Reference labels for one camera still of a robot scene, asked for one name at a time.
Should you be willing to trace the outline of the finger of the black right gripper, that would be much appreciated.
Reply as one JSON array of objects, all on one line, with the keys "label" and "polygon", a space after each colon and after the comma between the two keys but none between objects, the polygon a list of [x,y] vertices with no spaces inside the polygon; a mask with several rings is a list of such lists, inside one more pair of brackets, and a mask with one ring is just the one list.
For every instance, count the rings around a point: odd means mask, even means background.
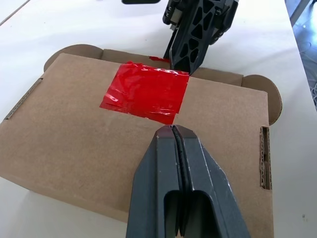
[{"label": "finger of the black right gripper", "polygon": [[218,0],[185,0],[165,53],[171,69],[193,74],[200,67],[214,31],[212,21],[216,6],[219,7]]},{"label": "finger of the black right gripper", "polygon": [[239,2],[239,0],[218,1],[220,2],[220,7],[215,7],[215,15],[212,21],[214,31],[210,40],[210,45],[213,45],[227,30],[230,29]]}]

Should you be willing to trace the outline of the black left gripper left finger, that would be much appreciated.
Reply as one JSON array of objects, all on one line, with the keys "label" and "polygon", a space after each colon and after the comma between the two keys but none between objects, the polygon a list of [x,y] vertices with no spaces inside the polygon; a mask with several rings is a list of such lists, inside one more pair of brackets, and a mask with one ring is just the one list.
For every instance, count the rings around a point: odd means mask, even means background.
[{"label": "black left gripper left finger", "polygon": [[175,238],[179,191],[176,140],[165,125],[135,171],[126,238]]}]

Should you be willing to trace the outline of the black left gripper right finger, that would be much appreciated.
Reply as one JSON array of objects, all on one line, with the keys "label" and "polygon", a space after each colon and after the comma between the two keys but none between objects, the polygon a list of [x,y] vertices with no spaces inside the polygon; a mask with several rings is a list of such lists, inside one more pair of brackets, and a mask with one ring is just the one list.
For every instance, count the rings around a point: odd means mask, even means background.
[{"label": "black left gripper right finger", "polygon": [[173,133],[183,185],[181,236],[250,238],[224,171],[192,130],[175,125]]}]

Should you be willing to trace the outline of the brown cardboard box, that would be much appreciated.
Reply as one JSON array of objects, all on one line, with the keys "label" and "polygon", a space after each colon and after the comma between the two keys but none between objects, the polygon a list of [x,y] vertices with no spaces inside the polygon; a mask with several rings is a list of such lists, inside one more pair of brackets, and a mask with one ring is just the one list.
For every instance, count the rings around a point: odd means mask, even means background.
[{"label": "brown cardboard box", "polygon": [[73,45],[0,123],[0,177],[36,193],[128,223],[135,171],[155,132],[192,130],[224,171],[250,238],[274,238],[269,126],[282,111],[261,75],[209,68],[189,75],[172,124],[100,108],[129,61],[171,69],[168,60]]}]

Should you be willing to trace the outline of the red tape patch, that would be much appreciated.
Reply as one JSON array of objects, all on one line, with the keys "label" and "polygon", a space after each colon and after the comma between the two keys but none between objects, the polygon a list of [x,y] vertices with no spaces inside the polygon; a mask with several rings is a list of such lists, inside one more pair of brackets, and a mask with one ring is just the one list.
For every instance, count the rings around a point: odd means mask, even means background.
[{"label": "red tape patch", "polygon": [[100,108],[172,124],[188,81],[187,72],[129,61],[117,70]]}]

